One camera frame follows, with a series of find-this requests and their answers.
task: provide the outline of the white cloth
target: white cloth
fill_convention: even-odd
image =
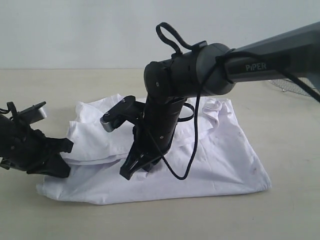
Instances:
[[[231,101],[202,97],[199,108],[198,149],[186,180],[176,179],[163,161],[126,180],[120,167],[133,143],[131,123],[112,133],[104,131],[100,117],[123,97],[114,95],[76,106],[68,138],[74,142],[63,158],[70,164],[65,179],[45,176],[39,194],[57,201],[107,205],[173,198],[249,194],[265,191],[271,181],[238,124]],[[188,115],[186,108],[182,115]],[[179,122],[166,158],[182,176],[194,146],[193,121]]]

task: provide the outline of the tabletop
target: tabletop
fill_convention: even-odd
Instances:
[[[0,108],[46,101],[32,125],[64,138],[77,101],[145,97],[143,69],[0,70]],[[40,196],[40,175],[0,169],[0,239],[314,240],[320,234],[320,106],[264,82],[238,83],[236,117],[270,176],[268,191],[112,205]]]

